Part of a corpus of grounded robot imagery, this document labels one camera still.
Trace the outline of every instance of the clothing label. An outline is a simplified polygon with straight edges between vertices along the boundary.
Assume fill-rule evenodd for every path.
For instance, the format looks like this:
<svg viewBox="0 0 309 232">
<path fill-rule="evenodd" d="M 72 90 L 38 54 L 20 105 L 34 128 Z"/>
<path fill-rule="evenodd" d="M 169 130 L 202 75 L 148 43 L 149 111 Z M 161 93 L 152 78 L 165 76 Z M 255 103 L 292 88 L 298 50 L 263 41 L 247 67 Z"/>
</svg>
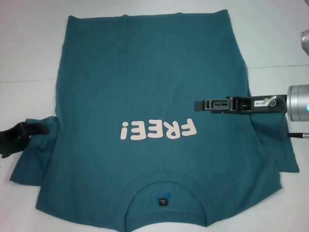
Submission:
<svg viewBox="0 0 309 232">
<path fill-rule="evenodd" d="M 258 107 L 258 106 L 267 106 L 264 101 L 254 101 L 254 106 Z"/>
<path fill-rule="evenodd" d="M 168 206 L 168 199 L 167 198 L 160 198 L 159 199 L 159 206 Z"/>
</svg>

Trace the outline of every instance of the teal t-shirt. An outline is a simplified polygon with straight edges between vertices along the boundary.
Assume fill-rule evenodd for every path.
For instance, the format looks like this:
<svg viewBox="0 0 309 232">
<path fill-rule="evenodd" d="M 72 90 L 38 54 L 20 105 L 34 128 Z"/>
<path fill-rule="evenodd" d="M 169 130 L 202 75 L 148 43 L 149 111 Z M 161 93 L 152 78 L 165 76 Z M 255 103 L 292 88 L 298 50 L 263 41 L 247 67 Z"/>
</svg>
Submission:
<svg viewBox="0 0 309 232">
<path fill-rule="evenodd" d="M 76 223 L 209 226 L 281 189 L 280 171 L 298 172 L 280 114 L 194 111 L 248 94 L 227 10 L 70 16 L 57 116 L 38 120 L 50 134 L 31 138 L 11 180 L 41 186 L 36 208 Z"/>
</svg>

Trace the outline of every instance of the robotic arm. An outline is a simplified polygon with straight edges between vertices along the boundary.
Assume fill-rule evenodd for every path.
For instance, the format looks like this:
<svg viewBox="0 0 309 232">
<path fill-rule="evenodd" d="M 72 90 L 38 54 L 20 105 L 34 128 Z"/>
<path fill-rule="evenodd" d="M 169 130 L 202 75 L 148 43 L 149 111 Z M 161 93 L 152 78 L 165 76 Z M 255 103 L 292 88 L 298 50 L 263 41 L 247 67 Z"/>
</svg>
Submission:
<svg viewBox="0 0 309 232">
<path fill-rule="evenodd" d="M 195 111 L 226 114 L 288 113 L 291 122 L 309 121 L 309 85 L 290 86 L 287 95 L 226 97 L 195 102 Z M 287 133 L 288 137 L 309 138 L 309 133 Z"/>
</svg>

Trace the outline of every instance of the white table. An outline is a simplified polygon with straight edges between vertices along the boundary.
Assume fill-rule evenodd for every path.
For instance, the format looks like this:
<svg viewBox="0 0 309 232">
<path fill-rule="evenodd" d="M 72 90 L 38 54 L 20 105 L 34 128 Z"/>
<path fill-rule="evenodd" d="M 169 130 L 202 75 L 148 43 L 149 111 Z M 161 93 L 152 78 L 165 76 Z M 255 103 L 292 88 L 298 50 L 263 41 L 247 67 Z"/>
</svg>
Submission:
<svg viewBox="0 0 309 232">
<path fill-rule="evenodd" d="M 67 17 L 212 13 L 228 9 L 253 95 L 286 94 L 309 84 L 309 57 L 300 32 L 309 29 L 303 0 L 0 0 L 0 131 L 26 118 L 55 115 L 55 84 Z M 309 132 L 309 123 L 289 123 Z M 309 141 L 293 139 L 299 174 L 282 173 L 283 189 L 207 228 L 160 223 L 139 232 L 309 231 Z M 9 181 L 20 156 L 0 159 L 1 232 L 107 232 L 35 209 L 38 187 Z"/>
</svg>

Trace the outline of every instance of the shirt sleeve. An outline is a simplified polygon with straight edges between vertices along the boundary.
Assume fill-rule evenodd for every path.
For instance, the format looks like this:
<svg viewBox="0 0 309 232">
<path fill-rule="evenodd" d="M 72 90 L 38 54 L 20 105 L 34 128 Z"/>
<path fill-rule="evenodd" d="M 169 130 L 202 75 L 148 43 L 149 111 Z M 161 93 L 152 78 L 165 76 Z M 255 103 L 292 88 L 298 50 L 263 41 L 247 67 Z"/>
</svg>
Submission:
<svg viewBox="0 0 309 232">
<path fill-rule="evenodd" d="M 23 185 L 42 186 L 49 160 L 59 133 L 59 120 L 51 116 L 43 120 L 27 119 L 26 123 L 43 123 L 49 134 L 33 135 L 21 154 L 10 180 Z"/>
</svg>

